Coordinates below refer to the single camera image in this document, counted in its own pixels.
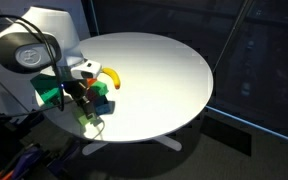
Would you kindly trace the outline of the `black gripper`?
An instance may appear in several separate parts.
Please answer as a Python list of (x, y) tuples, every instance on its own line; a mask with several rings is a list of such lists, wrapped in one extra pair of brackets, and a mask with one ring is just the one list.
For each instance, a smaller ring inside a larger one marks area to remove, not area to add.
[[(68, 93), (77, 104), (84, 104), (87, 102), (86, 91), (87, 84), (85, 80), (64, 81), (64, 90)], [(82, 106), (87, 119), (94, 117), (94, 107), (92, 103), (86, 103)]]

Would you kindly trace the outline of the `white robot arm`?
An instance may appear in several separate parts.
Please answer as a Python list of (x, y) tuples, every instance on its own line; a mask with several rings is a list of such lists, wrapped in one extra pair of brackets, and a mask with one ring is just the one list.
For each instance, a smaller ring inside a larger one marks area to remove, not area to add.
[(31, 6), (22, 16), (0, 14), (14, 22), (0, 31), (0, 64), (15, 73), (29, 74), (51, 67), (59, 88), (59, 109), (64, 110), (65, 81), (96, 78), (101, 64), (86, 59), (67, 11)]

